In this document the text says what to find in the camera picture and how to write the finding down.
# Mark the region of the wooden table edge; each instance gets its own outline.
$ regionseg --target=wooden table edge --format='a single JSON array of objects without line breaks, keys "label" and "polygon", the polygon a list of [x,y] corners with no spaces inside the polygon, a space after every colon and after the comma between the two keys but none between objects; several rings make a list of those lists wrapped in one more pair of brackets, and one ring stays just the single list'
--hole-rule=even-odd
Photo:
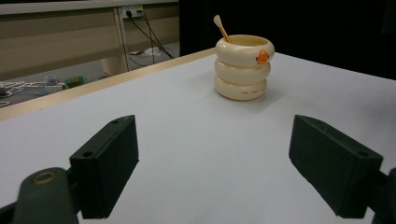
[{"label": "wooden table edge", "polygon": [[94,91],[99,91],[114,85],[121,84],[122,82],[130,81],[138,77],[144,77],[167,68],[181,65],[183,63],[189,63],[210,56],[214,53],[214,49],[205,49],[195,52],[193,54],[181,56],[162,63],[156,63],[151,66],[119,74],[114,77],[108,77],[72,89],[67,89],[65,91],[58,91],[53,94],[42,96],[33,100],[25,101],[15,105],[5,106],[3,108],[0,108],[0,120],[16,118],[27,113],[41,110],[51,105],[57,105],[65,101],[78,98]]}]

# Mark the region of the screw hole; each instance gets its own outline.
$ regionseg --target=screw hole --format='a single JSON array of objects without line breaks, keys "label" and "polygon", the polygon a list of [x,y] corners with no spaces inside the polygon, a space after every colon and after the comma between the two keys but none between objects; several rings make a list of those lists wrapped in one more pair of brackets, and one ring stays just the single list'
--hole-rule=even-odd
[{"label": "screw hole", "polygon": [[358,154],[359,154],[359,155],[361,155],[361,156],[363,156],[363,157],[367,157],[367,156],[369,156],[367,153],[365,153],[365,152],[362,152],[362,151],[358,152]]},{"label": "screw hole", "polygon": [[92,152],[84,152],[84,154],[82,154],[83,157],[90,157],[93,153]]}]

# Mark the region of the white shelf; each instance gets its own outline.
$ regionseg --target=white shelf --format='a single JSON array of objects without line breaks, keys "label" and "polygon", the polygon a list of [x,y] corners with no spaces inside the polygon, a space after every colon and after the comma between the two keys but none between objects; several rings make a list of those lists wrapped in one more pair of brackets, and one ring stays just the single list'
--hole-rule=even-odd
[{"label": "white shelf", "polygon": [[173,2],[177,2],[177,0],[89,0],[46,3],[0,4],[0,15],[76,10],[99,7],[122,7]]}]

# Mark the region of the wall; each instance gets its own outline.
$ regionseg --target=wall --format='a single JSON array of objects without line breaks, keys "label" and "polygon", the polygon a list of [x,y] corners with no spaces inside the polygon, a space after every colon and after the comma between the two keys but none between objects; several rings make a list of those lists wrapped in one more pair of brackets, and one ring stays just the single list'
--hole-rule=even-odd
[{"label": "wall", "polygon": [[[149,26],[162,45],[179,41],[178,3],[143,5]],[[143,17],[133,18],[134,23],[149,36],[149,27]],[[129,19],[123,20],[129,51],[151,48],[151,42]]]},{"label": "wall", "polygon": [[[177,3],[143,8],[162,44],[178,41]],[[142,18],[136,23],[145,27]],[[150,46],[120,7],[0,15],[0,30],[0,80],[95,60],[116,75],[128,71],[128,50]]]}]

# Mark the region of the white ceramic cup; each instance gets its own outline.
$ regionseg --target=white ceramic cup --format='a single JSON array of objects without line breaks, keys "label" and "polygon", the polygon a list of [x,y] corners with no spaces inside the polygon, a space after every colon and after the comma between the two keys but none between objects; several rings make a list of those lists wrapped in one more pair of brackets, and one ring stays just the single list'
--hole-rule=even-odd
[{"label": "white ceramic cup", "polygon": [[256,99],[266,91],[274,45],[255,35],[230,35],[230,39],[233,43],[222,38],[215,46],[215,89],[234,100]]}]

